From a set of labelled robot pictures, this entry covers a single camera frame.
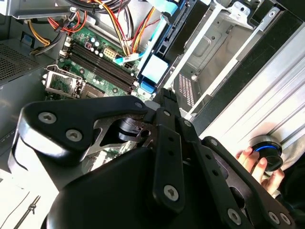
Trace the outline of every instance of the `orange wire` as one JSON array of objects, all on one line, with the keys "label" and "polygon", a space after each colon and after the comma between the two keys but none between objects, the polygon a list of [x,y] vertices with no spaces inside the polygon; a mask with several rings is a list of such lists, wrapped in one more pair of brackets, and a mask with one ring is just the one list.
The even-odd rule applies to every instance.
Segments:
[{"label": "orange wire", "polygon": [[[152,10],[152,11],[150,12],[150,14],[149,14],[148,17],[147,17],[147,20],[145,21],[145,23],[144,23],[144,25],[143,25],[143,27],[142,27],[142,29],[141,29],[140,34],[138,35],[138,36],[140,36],[140,38],[142,37],[143,32],[144,32],[144,30],[145,30],[145,28],[146,28],[146,25],[147,25],[149,19],[151,18],[153,12],[154,12],[154,10]],[[133,52],[133,53],[136,52],[138,46],[139,46],[139,42],[137,42],[137,43],[135,44],[135,47],[132,49],[132,52]]]}]

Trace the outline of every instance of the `green circuit board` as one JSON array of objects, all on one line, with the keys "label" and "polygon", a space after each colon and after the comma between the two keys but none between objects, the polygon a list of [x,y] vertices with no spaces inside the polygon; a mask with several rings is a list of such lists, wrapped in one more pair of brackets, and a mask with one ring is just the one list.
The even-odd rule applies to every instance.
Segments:
[{"label": "green circuit board", "polygon": [[[98,36],[97,34],[88,30],[87,28],[83,28],[79,32],[74,33],[71,36],[71,38],[73,41],[77,42],[78,44],[82,45],[83,47],[86,47],[86,43],[90,43],[94,49],[104,50],[105,48],[109,48],[109,49],[117,52],[119,56],[125,56],[125,54],[121,48],[119,48],[116,45],[112,44],[111,42],[107,41],[105,38]],[[94,42],[90,41],[91,38],[94,38],[95,42],[99,43],[99,46],[95,46]],[[103,56],[103,59],[106,59],[106,60],[112,62],[112,59],[108,58],[106,55]],[[118,65],[118,66],[127,73],[133,73],[134,75],[137,75],[139,72],[139,70],[137,69],[139,63],[140,63],[140,61],[136,60],[133,62],[129,62],[126,65],[123,65],[123,66]]]},{"label": "green circuit board", "polygon": [[114,86],[113,84],[109,83],[106,80],[103,80],[100,76],[97,76],[92,72],[89,72],[87,69],[82,68],[81,66],[77,65],[76,63],[70,60],[64,60],[63,62],[59,62],[58,66],[60,68],[66,68],[68,66],[69,72],[82,77],[88,83],[104,91],[107,96],[127,95],[127,93],[122,89]]}]

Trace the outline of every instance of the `yellow wire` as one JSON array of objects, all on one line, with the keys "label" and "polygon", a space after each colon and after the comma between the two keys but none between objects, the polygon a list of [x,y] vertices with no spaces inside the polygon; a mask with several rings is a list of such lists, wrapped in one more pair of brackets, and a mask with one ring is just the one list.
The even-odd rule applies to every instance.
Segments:
[{"label": "yellow wire", "polygon": [[44,39],[43,37],[41,37],[33,28],[31,21],[28,22],[30,29],[32,31],[32,33],[34,34],[34,36],[41,42],[43,43],[45,46],[48,46],[50,44],[50,42],[46,39]]},{"label": "yellow wire", "polygon": [[116,30],[116,32],[118,34],[118,38],[119,38],[120,44],[122,46],[122,49],[124,51],[124,54],[126,56],[129,56],[130,55],[130,51],[129,51],[129,48],[128,48],[128,44],[125,41],[125,39],[122,37],[122,34],[121,34],[120,29],[119,29],[119,27],[118,27],[118,25],[116,23],[116,20],[113,18],[112,14],[111,14],[111,10],[109,9],[109,7],[107,5],[102,3],[100,0],[94,0],[94,1],[99,3],[108,12],[109,17],[110,17],[110,19],[112,20],[112,22],[114,24],[114,29]]},{"label": "yellow wire", "polygon": [[144,30],[145,30],[146,24],[148,23],[149,19],[151,18],[152,14],[154,13],[155,10],[156,10],[156,8],[154,7],[154,8],[152,9],[151,13],[149,14],[149,16],[147,17],[146,22],[143,24],[143,27],[142,27],[142,29],[141,29],[139,35],[137,36],[137,39],[135,40],[134,49],[133,49],[133,51],[132,51],[133,53],[136,52],[137,47],[138,47],[139,42],[140,42],[140,38],[142,37],[142,34],[143,34]]}]

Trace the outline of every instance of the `red wire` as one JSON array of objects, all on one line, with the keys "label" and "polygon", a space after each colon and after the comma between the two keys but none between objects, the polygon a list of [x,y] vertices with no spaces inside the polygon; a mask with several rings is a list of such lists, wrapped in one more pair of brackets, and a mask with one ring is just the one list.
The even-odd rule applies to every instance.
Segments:
[{"label": "red wire", "polygon": [[[148,23],[148,21],[149,21],[149,19],[151,18],[151,16],[152,16],[152,14],[153,14],[153,10],[151,10],[150,11],[150,13],[149,13],[149,15],[148,15],[148,17],[147,17],[147,19],[145,19],[144,21],[143,21],[143,23],[144,23],[144,28],[142,28],[142,30],[141,30],[141,32],[140,32],[140,39],[141,39],[141,37],[142,37],[142,34],[143,34],[143,32],[144,32],[144,30],[145,30],[145,28],[146,28],[146,25],[147,25],[147,23]],[[139,43],[138,44],[136,44],[136,46],[135,47],[133,47],[132,46],[132,48],[133,48],[133,50],[136,50],[137,48],[138,48],[138,45],[139,45]]]},{"label": "red wire", "polygon": [[123,3],[123,0],[120,1],[120,6],[119,6],[119,11],[118,11],[117,19],[119,19],[122,3]]},{"label": "red wire", "polygon": [[81,23],[81,16],[80,16],[80,13],[78,11],[76,13],[76,16],[77,16],[77,24],[71,28],[72,30],[76,29]]},{"label": "red wire", "polygon": [[117,19],[116,16],[114,15],[113,11],[109,9],[109,12],[110,12],[110,14],[113,16],[113,19],[115,20],[116,24],[118,25],[119,30],[121,31],[121,34],[123,35],[123,40],[127,40],[127,39],[126,39],[126,36],[125,36],[125,33],[124,33],[124,31],[123,31],[123,29],[122,29],[122,27],[121,27],[121,24],[119,23],[118,19]]},{"label": "red wire", "polygon": [[155,20],[155,21],[153,21],[152,23],[150,23],[150,24],[146,25],[146,26],[145,26],[145,28],[147,28],[147,27],[148,27],[148,26],[150,26],[150,25],[153,25],[153,24],[157,23],[158,21],[160,21],[160,19]]},{"label": "red wire", "polygon": [[[77,19],[78,19],[78,20],[77,20],[77,24],[76,24],[75,26],[73,26],[71,29],[62,28],[61,31],[66,31],[66,32],[78,32],[78,31],[80,31],[80,30],[84,27],[85,22],[86,22],[86,20],[87,20],[87,12],[85,11],[85,14],[84,14],[84,21],[83,21],[82,25],[81,25],[77,30],[74,30],[74,29],[76,29],[76,28],[79,26],[79,24],[80,24],[80,22],[81,22],[80,13],[77,12],[76,15],[77,15]],[[54,29],[56,29],[56,28],[59,26],[59,24],[58,24],[56,21],[54,21],[53,18],[48,18],[48,21],[49,21],[49,23],[51,24],[51,26],[52,26]]]},{"label": "red wire", "polygon": [[139,30],[140,30],[140,28],[142,27],[142,25],[144,24],[144,21],[145,21],[145,20],[143,20],[143,21],[141,22],[141,24],[139,25],[137,31],[136,31],[135,34],[134,34],[134,38],[133,38],[133,41],[132,41],[132,48],[133,48],[133,46],[134,46],[135,40],[137,39]]}]

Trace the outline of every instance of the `black mount bracket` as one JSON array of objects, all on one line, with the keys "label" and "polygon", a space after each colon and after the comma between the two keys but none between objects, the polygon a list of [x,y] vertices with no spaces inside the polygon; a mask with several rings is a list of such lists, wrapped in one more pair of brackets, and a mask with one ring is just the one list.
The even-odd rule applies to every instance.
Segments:
[{"label": "black mount bracket", "polygon": [[[49,228],[94,228],[100,223],[97,211],[103,225],[112,228],[295,228],[289,212],[216,139],[198,138],[194,126],[180,116],[173,92],[162,89],[154,103],[160,107],[123,96],[32,103],[22,110],[10,154],[12,170],[31,170],[22,162],[26,155],[19,156],[20,144],[64,168],[64,176],[105,146],[137,143],[72,179],[53,203]],[[42,121],[41,113],[55,119],[51,115]],[[69,130],[80,135],[71,137]]]}]

